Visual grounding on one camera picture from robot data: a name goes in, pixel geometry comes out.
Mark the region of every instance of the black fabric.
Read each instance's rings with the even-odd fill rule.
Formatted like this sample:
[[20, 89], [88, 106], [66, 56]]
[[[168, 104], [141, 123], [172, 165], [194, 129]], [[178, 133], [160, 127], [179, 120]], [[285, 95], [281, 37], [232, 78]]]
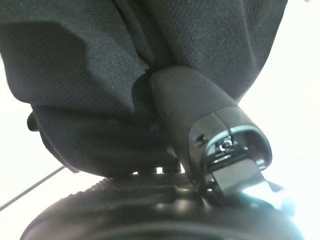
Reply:
[[2, 0], [0, 52], [48, 150], [67, 166], [118, 176], [175, 162], [150, 74], [186, 66], [238, 101], [266, 62], [286, 3]]

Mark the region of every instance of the black plastic handle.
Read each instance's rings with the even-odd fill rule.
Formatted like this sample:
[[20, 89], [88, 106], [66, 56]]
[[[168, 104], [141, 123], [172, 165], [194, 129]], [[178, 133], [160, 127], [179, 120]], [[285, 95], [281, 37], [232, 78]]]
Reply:
[[[169, 67], [154, 73], [150, 83], [158, 115], [193, 183], [203, 183], [208, 172], [239, 156], [260, 161], [262, 168], [271, 163], [265, 135], [202, 74], [184, 66]], [[224, 150], [228, 142], [235, 148]]]

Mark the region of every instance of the white surface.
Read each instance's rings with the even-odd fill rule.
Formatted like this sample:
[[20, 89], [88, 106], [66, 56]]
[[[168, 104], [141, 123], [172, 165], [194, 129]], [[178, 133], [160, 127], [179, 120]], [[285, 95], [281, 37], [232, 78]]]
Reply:
[[[292, 191], [307, 239], [319, 240], [320, 1], [289, 0], [270, 56], [241, 108], [267, 135], [273, 163], [264, 175]], [[0, 65], [0, 205], [60, 166], [38, 133], [31, 112], [9, 92]], [[17, 240], [42, 210], [100, 177], [63, 170], [0, 212], [0, 239]]]

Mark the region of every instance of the black cable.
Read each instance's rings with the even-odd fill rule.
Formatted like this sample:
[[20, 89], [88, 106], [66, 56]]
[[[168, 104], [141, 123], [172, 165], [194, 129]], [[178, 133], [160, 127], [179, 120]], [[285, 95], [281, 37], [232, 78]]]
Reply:
[[63, 170], [65, 168], [65, 166], [62, 166], [60, 168], [58, 168], [57, 170], [55, 170], [54, 172], [50, 173], [48, 176], [44, 177], [43, 179], [41, 179], [40, 181], [36, 182], [35, 184], [33, 184], [31, 187], [27, 188], [26, 190], [24, 190], [23, 192], [21, 192], [19, 195], [17, 195], [16, 197], [12, 198], [10, 201], [6, 202], [5, 204], [3, 204], [2, 206], [0, 206], [0, 212], [7, 208], [8, 206], [10, 206], [11, 204], [13, 204], [15, 201], [17, 201], [18, 199], [22, 198], [24, 195], [26, 195], [27, 193], [29, 193], [31, 190], [35, 189], [36, 187], [38, 187], [40, 184], [44, 183], [45, 181], [47, 181], [49, 178], [53, 177], [54, 175], [56, 175], [57, 173], [59, 173], [61, 170]]

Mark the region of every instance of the textured rubber surface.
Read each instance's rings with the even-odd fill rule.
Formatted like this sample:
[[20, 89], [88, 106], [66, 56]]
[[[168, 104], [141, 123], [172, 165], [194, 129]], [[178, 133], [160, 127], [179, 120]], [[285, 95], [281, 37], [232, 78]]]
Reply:
[[141, 174], [130, 175], [125, 178], [104, 178], [89, 190], [104, 189], [128, 189], [128, 188], [152, 188], [152, 187], [183, 187], [189, 185], [185, 173], [166, 173], [166, 174]]

